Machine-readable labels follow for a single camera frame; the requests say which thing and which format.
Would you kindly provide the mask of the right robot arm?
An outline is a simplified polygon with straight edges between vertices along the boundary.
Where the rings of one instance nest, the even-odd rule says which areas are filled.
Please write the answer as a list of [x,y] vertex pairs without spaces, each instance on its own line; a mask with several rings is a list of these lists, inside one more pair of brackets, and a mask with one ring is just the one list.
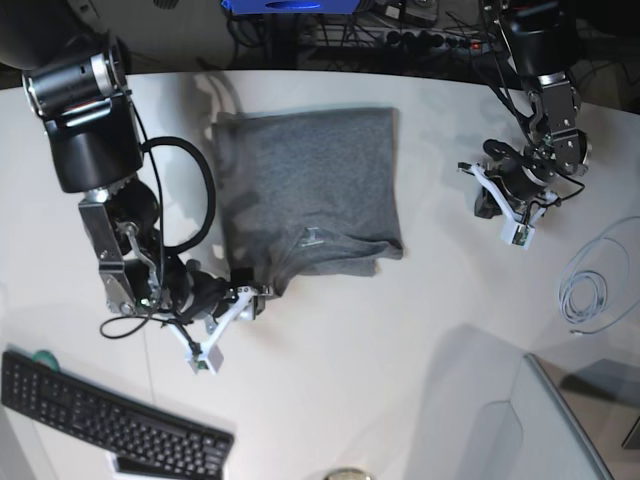
[[[114,320],[157,321],[184,334],[193,322],[257,317],[267,290],[242,273],[222,279],[184,252],[203,242],[217,210],[207,160],[192,143],[149,138],[127,83],[130,53],[109,30],[82,18],[66,1],[5,1],[1,61],[18,70],[27,101],[41,120],[63,191],[78,193]],[[205,186],[199,230],[170,246],[160,187],[139,176],[157,147],[174,147],[196,163]]]

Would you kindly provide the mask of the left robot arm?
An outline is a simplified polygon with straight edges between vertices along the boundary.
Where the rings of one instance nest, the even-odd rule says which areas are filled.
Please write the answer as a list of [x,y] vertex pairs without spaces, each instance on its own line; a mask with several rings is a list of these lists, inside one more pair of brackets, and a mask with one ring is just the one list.
[[503,195],[522,222],[559,206],[551,190],[566,180],[579,191],[588,169],[590,143],[576,126],[580,98],[570,77],[579,59],[579,39],[564,1],[482,1],[481,20],[496,67],[510,64],[531,107],[530,115],[513,102],[506,80],[491,86],[514,116],[525,145],[517,150],[494,139],[484,142],[489,184]]

